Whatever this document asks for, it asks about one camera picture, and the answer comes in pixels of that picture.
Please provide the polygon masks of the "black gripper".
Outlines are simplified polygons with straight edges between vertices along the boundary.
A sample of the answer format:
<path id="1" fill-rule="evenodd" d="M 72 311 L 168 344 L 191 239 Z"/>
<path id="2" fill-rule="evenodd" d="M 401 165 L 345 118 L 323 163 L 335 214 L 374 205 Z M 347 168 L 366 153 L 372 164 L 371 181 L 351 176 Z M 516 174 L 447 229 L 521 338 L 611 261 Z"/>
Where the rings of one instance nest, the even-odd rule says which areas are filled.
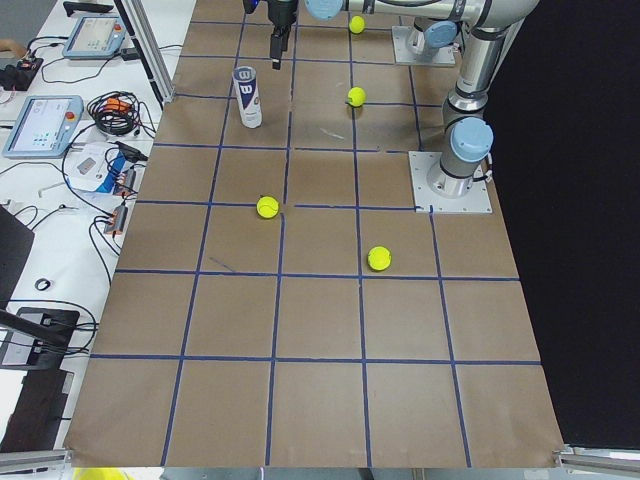
<path id="1" fill-rule="evenodd" d="M 270 60 L 274 70 L 281 69 L 282 52 L 288 50 L 291 26 L 297 20 L 297 0 L 268 0 L 268 19 L 274 25 L 270 36 Z"/>

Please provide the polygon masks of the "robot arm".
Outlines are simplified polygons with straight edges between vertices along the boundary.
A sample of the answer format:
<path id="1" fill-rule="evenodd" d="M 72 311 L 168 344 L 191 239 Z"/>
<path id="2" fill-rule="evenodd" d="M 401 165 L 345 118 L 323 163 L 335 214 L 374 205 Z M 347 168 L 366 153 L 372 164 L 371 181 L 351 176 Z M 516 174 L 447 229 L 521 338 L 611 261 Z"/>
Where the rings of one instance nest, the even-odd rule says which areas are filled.
<path id="1" fill-rule="evenodd" d="M 536 1 L 307 1 L 307 11 L 329 20 L 342 11 L 363 14 L 412 15 L 436 24 L 450 22 L 453 32 L 463 25 L 468 33 L 455 86 L 443 104 L 446 146 L 439 162 L 426 175 L 437 195 L 457 199 L 475 181 L 474 172 L 490 156 L 493 132 L 482 119 L 488 91 L 510 42 Z"/>
<path id="2" fill-rule="evenodd" d="M 432 57 L 442 48 L 450 46 L 458 35 L 458 24 L 450 21 L 435 21 L 431 24 L 419 23 L 419 18 L 409 31 L 406 46 L 415 55 Z"/>

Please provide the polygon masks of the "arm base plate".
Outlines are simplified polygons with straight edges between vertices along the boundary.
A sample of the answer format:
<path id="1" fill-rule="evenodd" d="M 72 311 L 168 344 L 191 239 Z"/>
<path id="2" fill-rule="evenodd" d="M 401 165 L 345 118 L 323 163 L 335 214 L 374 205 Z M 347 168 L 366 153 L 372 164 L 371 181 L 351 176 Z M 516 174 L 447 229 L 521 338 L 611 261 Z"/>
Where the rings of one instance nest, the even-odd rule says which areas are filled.
<path id="1" fill-rule="evenodd" d="M 441 152 L 410 151 L 409 170 L 417 212 L 435 214 L 491 214 L 485 172 L 478 165 L 473 175 L 458 179 L 441 169 Z"/>
<path id="2" fill-rule="evenodd" d="M 440 21 L 425 30 L 415 26 L 393 26 L 395 63 L 429 67 L 453 67 L 456 63 L 453 42 L 458 27 L 452 21 Z"/>

